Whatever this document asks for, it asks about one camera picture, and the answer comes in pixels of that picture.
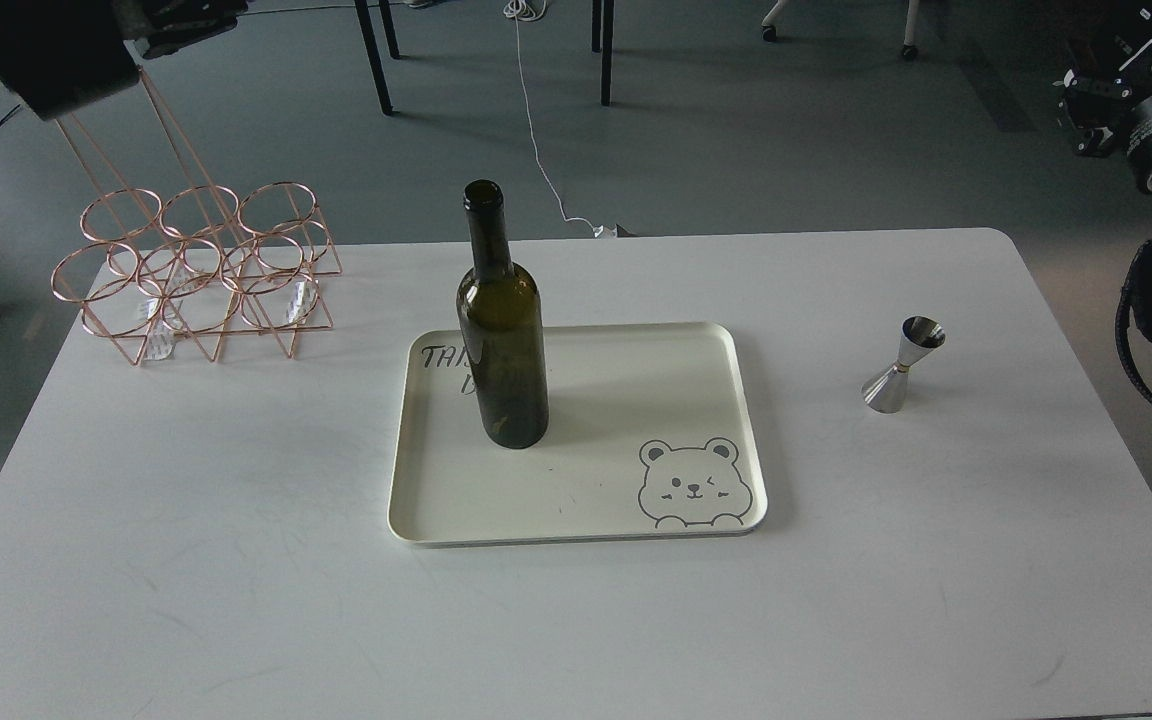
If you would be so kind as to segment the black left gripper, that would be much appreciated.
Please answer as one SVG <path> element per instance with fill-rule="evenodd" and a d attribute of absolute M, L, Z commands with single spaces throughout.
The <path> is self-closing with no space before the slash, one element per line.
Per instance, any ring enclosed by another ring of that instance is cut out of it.
<path fill-rule="evenodd" d="M 0 1 L 0 90 L 41 120 L 141 81 L 141 61 L 236 28 L 244 1 Z"/>

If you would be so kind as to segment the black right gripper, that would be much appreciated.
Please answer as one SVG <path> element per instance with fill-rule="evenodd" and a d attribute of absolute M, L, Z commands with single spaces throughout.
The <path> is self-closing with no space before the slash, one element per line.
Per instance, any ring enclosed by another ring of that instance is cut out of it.
<path fill-rule="evenodd" d="M 1126 135 L 1130 109 L 1152 96 L 1152 10 L 1106 10 L 1068 41 L 1059 106 L 1076 156 L 1105 158 Z"/>

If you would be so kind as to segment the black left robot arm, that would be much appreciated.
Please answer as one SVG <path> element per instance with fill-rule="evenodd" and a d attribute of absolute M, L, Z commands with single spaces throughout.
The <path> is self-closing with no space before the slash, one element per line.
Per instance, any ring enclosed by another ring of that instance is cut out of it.
<path fill-rule="evenodd" d="M 247 1 L 0 1 L 0 88 L 36 118 L 141 81 L 141 60 L 236 28 Z"/>

